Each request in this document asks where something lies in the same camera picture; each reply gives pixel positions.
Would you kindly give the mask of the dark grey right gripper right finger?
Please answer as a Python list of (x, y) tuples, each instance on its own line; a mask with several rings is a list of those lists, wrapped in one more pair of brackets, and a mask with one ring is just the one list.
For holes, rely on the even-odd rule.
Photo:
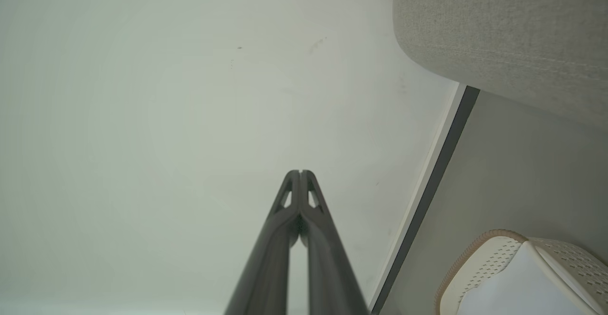
[(301, 172), (311, 315), (367, 315), (362, 291), (315, 174)]

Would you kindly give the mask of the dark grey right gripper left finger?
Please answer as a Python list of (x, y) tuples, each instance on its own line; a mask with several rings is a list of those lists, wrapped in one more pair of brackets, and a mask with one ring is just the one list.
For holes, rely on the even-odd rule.
[(290, 250), (298, 239), (300, 172), (288, 172), (225, 310), (226, 315), (285, 315)]

